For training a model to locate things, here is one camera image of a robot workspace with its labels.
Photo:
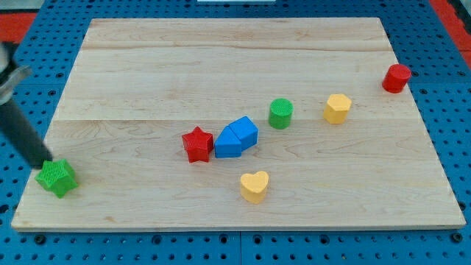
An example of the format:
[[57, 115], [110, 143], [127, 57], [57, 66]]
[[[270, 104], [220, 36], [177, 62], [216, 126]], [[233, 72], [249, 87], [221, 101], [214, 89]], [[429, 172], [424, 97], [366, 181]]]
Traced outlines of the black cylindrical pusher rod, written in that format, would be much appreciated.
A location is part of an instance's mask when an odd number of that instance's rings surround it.
[[42, 169], [45, 161], [53, 161], [52, 153], [13, 98], [1, 105], [1, 131], [32, 168]]

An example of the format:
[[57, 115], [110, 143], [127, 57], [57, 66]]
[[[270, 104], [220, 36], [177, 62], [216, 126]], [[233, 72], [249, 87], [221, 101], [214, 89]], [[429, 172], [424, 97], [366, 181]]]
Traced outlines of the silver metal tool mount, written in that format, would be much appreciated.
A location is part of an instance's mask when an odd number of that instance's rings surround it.
[[20, 66], [7, 43], [1, 42], [1, 105], [8, 102], [14, 88], [32, 74], [30, 66]]

